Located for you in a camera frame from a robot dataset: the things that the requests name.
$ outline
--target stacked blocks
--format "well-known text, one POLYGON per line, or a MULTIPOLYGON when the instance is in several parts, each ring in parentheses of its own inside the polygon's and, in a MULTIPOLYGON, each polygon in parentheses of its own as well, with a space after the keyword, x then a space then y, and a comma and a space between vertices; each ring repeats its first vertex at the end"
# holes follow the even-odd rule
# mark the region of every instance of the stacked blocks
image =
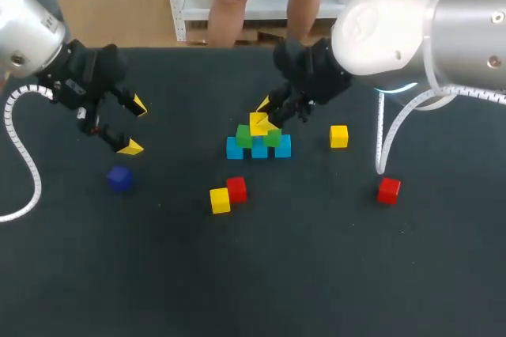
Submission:
POLYGON ((274 156, 278 158, 286 158, 292 156, 292 139, 289 135, 282 135, 281 142, 274 149, 274 156))
POLYGON ((237 145, 236 137, 227 138, 227 159, 244 159, 244 150, 237 145))
POLYGON ((281 130, 271 130, 263 137, 263 143, 267 147, 279 147, 281 145, 281 130))
POLYGON ((401 182, 399 180, 383 178, 378 190, 378 202, 388 205, 395 205, 397 203, 398 192, 401 189, 401 182))
POLYGON ((292 156, 292 140, 281 130, 270 130, 264 135, 254 135, 251 126, 239 125, 235 137, 227 138, 227 159, 241 160, 287 158, 292 156))
POLYGON ((330 127, 330 147, 331 149, 345 149, 348 147, 347 126, 330 127))
POLYGON ((134 183, 134 174, 125 167, 113 167, 107 178, 109 187, 115 192, 128 191, 134 183))
POLYGON ((269 157, 269 148, 264 145, 262 137, 253 137, 251 157, 253 159, 267 159, 269 157))
POLYGON ((246 202, 246 183, 243 177, 227 179, 227 187, 210 190, 213 214, 230 213, 231 204, 246 202))
POLYGON ((250 132, 253 137, 263 137, 267 135, 268 131, 263 127, 258 126, 258 123, 267 118, 267 113, 250 113, 250 132))
POLYGON ((239 125, 237 127, 236 144, 243 149, 250 149, 253 147, 253 137, 251 136, 249 126, 239 125))

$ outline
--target shelving unit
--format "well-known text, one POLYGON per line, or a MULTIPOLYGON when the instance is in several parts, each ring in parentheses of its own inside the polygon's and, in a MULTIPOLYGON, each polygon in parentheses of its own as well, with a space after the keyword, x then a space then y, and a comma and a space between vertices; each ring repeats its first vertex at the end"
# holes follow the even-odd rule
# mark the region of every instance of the shelving unit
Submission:
MULTIPOLYGON (((177 40, 186 41, 185 21, 206 21, 210 10, 197 6, 195 0, 170 0, 170 2, 177 40)), ((287 2, 288 0, 249 0, 246 19, 249 21, 286 19, 287 2)), ((343 5, 337 0, 322 0, 318 18, 336 18, 342 8, 343 5)))

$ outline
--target white spiral cable wrap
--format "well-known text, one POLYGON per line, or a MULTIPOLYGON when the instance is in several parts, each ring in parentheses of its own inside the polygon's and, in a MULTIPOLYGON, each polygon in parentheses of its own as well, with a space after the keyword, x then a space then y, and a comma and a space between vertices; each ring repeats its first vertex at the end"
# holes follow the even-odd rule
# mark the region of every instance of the white spiral cable wrap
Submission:
POLYGON ((16 146, 23 159, 25 159, 25 162, 30 169, 30 172, 32 173, 33 183, 35 187, 30 202, 16 212, 7 214, 5 216, 0 216, 0 222, 9 222, 27 214, 39 202, 40 195, 42 194, 42 182, 40 181, 39 170, 35 166, 32 157, 23 146, 23 143, 21 143, 20 139, 17 137, 17 133, 14 130, 13 125, 12 114, 14 104, 19 97, 26 93, 38 93, 50 100, 53 99, 53 92, 50 89, 38 85, 25 85, 12 92, 9 96, 9 99, 7 100, 3 113, 3 120, 6 125, 7 133, 9 134, 11 141, 13 141, 13 144, 16 146))
POLYGON ((416 107, 420 106, 427 100, 433 97, 439 97, 441 95, 474 97, 480 100, 487 100, 498 104, 506 105, 506 96, 504 94, 494 92, 492 90, 476 89, 468 86, 459 86, 459 85, 444 86, 438 89, 437 91, 434 89, 430 89, 427 92, 424 92, 418 97, 412 99, 411 102, 409 102, 408 105, 406 105, 404 109, 400 111, 400 113, 397 115, 394 122, 390 126, 390 130, 388 131, 387 137, 385 138, 385 142, 383 144, 383 113, 385 106, 384 105, 385 95, 384 93, 380 93, 379 110, 378 110, 378 134, 376 139, 376 171, 378 172, 379 175, 383 175, 385 173, 390 148, 392 146, 392 143, 394 142, 394 138, 395 135, 397 134, 398 129, 401 127, 406 117, 416 107))

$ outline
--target white shelf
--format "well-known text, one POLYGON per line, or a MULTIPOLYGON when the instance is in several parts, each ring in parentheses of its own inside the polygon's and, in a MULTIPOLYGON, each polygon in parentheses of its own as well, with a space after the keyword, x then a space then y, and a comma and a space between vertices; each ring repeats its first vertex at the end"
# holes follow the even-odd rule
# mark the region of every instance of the white shelf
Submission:
MULTIPOLYGON (((209 9, 197 6, 195 0, 181 0, 185 21, 206 21, 209 9)), ((288 0, 249 0, 246 6, 247 20, 286 19, 288 0)), ((344 6, 337 0, 322 0, 318 18, 336 18, 344 6)))

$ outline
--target black mat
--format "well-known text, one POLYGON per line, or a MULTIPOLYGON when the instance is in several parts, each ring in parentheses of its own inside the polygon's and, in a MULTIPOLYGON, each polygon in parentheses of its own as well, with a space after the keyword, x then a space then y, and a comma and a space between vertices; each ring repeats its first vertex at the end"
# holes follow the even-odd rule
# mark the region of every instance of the black mat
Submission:
MULTIPOLYGON (((408 118, 387 166, 400 199, 382 207, 372 89, 291 122, 290 160, 227 161, 226 137, 278 83, 270 52, 128 52, 149 114, 104 114, 143 155, 110 153, 42 97, 15 109, 43 197, 0 225, 2 337, 504 335, 506 107, 408 118), (347 150, 329 150, 331 124, 349 126, 347 150), (109 191, 114 164, 134 171, 131 194, 109 191), (212 216, 209 189, 235 175, 248 203, 212 216)), ((32 183, 4 131, 0 146, 6 214, 32 183)))

